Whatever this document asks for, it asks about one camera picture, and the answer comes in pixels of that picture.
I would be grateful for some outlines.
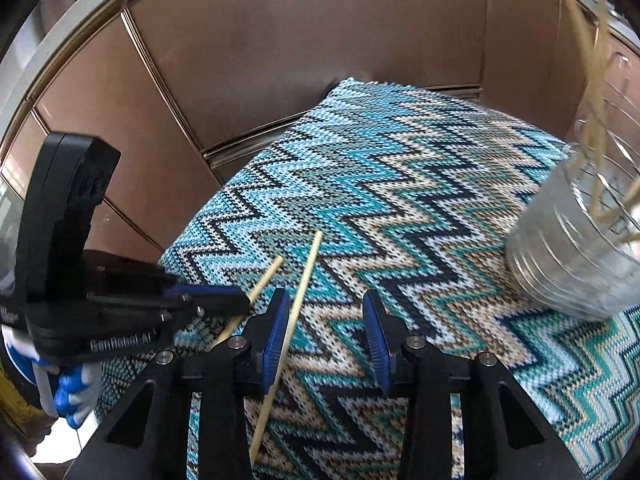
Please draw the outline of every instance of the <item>metal strip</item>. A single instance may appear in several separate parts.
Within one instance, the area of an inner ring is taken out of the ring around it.
[[[196,135],[193,133],[193,130],[187,122],[187,119],[180,110],[178,103],[175,102],[174,96],[171,94],[169,87],[166,85],[166,82],[162,78],[162,75],[160,74],[160,71],[158,70],[158,67],[156,66],[153,58],[151,57],[151,54],[149,53],[149,50],[146,47],[142,36],[140,35],[138,26],[136,25],[136,22],[134,21],[131,11],[128,7],[124,7],[120,11],[120,17],[122,19],[122,23],[124,24],[124,28],[127,31],[131,42],[133,43],[133,46],[136,48],[136,51],[146,68],[146,71],[148,72],[151,80],[154,82],[154,85],[158,89],[158,92],[160,93],[160,97],[164,101],[164,104],[166,104],[167,108],[169,108],[169,112],[171,113],[175,122],[178,124],[178,128],[180,128],[180,131],[182,132],[184,137],[186,137],[186,139],[189,141],[191,147],[198,153],[199,158],[207,167],[209,173],[213,175],[220,186],[223,186],[224,183],[220,179],[220,176],[217,174],[217,172],[211,169],[210,165],[201,155],[202,147],[200,146]]]
[[[42,131],[44,132],[45,135],[49,135],[51,133],[51,130],[47,126],[47,123],[44,121],[44,119],[42,118],[42,116],[40,115],[39,111],[36,109],[35,106],[31,107],[31,116],[36,120],[40,128],[42,128]],[[127,217],[127,215],[125,215],[110,199],[108,199],[105,196],[103,202],[104,202],[104,205],[106,205],[114,213],[116,213],[116,215],[118,215],[120,219],[129,227],[131,227],[137,234],[142,236],[147,242],[153,245],[153,247],[158,249],[161,253],[164,252],[164,249],[158,243],[156,243],[155,240],[153,240],[148,234],[146,234],[140,227],[134,224],[131,221],[131,219],[129,219],[129,217]]]

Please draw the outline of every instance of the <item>zigzag patterned fabric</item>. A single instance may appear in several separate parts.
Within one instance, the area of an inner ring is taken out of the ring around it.
[[[603,323],[536,309],[511,289],[503,254],[562,146],[448,96],[347,80],[197,213],[161,263],[190,283],[249,291],[282,254],[256,312],[276,286],[295,293],[314,232],[324,231],[256,478],[396,477],[406,400],[376,388],[360,306],[368,288],[445,352],[494,352],[586,477],[610,474],[639,425],[640,308]],[[224,321],[195,321],[176,348],[202,350]],[[98,416],[147,359],[105,364]],[[251,424],[258,409],[246,402]],[[459,409],[453,417],[460,477]],[[197,399],[191,423],[188,476],[196,478]]]

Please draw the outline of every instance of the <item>glove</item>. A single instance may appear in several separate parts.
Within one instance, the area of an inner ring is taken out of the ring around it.
[[[82,426],[98,401],[102,378],[100,363],[59,368],[38,354],[28,334],[2,325],[2,338],[14,367],[38,387],[44,412],[50,416],[65,417],[74,430]],[[53,385],[48,374],[53,375]]]

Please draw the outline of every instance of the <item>silver bolt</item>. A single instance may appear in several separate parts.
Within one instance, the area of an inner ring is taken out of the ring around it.
[[[229,345],[230,348],[233,348],[234,350],[239,350],[241,348],[244,348],[244,345],[246,345],[246,339],[241,335],[235,335],[229,338],[229,341],[227,344]]]
[[[424,339],[422,339],[419,335],[409,336],[406,339],[405,343],[409,348],[414,348],[416,350],[420,348],[424,348],[424,346],[426,345],[426,342],[424,341]]]
[[[491,352],[480,352],[478,354],[478,360],[484,366],[494,366],[498,362],[498,358]]]
[[[156,363],[159,365],[167,365],[174,360],[174,353],[170,350],[162,350],[156,354]]]

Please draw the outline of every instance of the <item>chevron knit cloth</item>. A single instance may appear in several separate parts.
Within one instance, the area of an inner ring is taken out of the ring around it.
[[[368,288],[445,352],[494,352],[586,477],[610,474],[639,424],[640,308],[603,323],[535,309],[512,291],[503,255],[505,236],[561,148],[477,105],[347,80],[197,213],[161,263],[190,283],[249,291],[282,254],[256,312],[277,286],[295,293],[314,232],[324,231],[256,478],[396,477],[406,400],[376,388],[360,307]],[[177,351],[202,350],[224,322],[196,320],[177,334]],[[149,358],[105,363],[98,418]],[[250,425],[258,409],[246,402]],[[455,402],[452,417],[460,477]],[[194,398],[189,478],[197,425]]]

